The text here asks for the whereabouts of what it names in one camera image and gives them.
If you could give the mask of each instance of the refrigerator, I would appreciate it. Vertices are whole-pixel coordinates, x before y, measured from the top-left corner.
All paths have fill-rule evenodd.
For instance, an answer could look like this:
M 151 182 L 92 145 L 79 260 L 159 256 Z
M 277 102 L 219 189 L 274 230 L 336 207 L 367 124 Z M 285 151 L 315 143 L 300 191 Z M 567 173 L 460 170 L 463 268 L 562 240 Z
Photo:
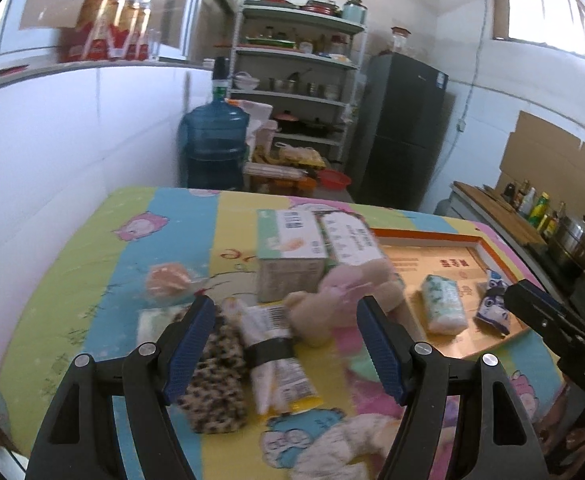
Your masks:
M 402 54 L 370 60 L 345 172 L 356 203 L 416 210 L 437 161 L 448 76 Z

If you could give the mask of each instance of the tissue box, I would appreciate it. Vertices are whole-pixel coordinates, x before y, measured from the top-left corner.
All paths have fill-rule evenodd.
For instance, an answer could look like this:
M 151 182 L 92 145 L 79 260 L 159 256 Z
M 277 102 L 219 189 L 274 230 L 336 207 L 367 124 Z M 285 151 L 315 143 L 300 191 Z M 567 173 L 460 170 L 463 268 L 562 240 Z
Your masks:
M 259 301 L 280 301 L 290 292 L 316 292 L 327 252 L 311 211 L 259 209 L 256 290 Z
M 355 266 L 386 258 L 368 224 L 357 213 L 315 211 L 315 217 L 323 233 L 331 267 Z

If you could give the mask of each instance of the red plastic bowl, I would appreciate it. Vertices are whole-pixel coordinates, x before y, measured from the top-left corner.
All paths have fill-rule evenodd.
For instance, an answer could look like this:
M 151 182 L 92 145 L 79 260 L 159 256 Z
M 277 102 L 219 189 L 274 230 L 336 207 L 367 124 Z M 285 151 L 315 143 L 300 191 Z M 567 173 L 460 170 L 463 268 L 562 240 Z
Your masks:
M 321 185 L 326 189 L 334 189 L 341 191 L 352 184 L 352 179 L 346 174 L 335 170 L 322 170 L 317 173 Z

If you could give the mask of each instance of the orange tray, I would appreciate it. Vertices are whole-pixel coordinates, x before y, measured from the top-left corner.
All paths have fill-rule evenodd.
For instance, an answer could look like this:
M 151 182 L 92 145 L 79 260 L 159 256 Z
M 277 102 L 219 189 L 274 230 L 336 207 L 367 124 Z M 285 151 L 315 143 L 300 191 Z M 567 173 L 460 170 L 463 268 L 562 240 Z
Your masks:
M 373 231 L 381 249 L 405 282 L 406 304 L 397 308 L 393 316 L 406 327 L 415 341 L 427 341 L 448 357 L 464 358 L 486 352 L 528 329 L 513 315 L 508 336 L 503 336 L 490 325 L 475 322 L 474 315 L 482 300 L 479 285 L 485 284 L 487 269 L 499 272 L 506 282 L 517 281 L 484 238 L 392 229 Z M 459 335 L 448 336 L 427 331 L 421 284 L 428 274 L 457 282 L 468 323 L 468 329 Z

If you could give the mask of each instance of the blue textured pad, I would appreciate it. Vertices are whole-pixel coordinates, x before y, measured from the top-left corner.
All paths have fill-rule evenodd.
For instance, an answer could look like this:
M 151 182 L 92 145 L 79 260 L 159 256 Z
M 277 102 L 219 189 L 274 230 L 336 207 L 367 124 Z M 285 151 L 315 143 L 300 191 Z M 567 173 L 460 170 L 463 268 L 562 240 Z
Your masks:
M 168 378 L 163 389 L 164 397 L 169 404 L 174 404 L 178 397 L 185 394 L 194 368 L 214 327 L 215 316 L 214 302 L 206 298 L 206 302 L 192 319 L 186 335 L 170 357 Z
M 401 380 L 401 364 L 397 360 L 379 321 L 377 321 L 365 300 L 360 300 L 357 305 L 357 325 L 368 348 L 368 353 L 372 358 L 372 363 L 377 370 L 383 389 L 389 396 L 394 397 L 397 404 L 403 405 L 406 391 Z

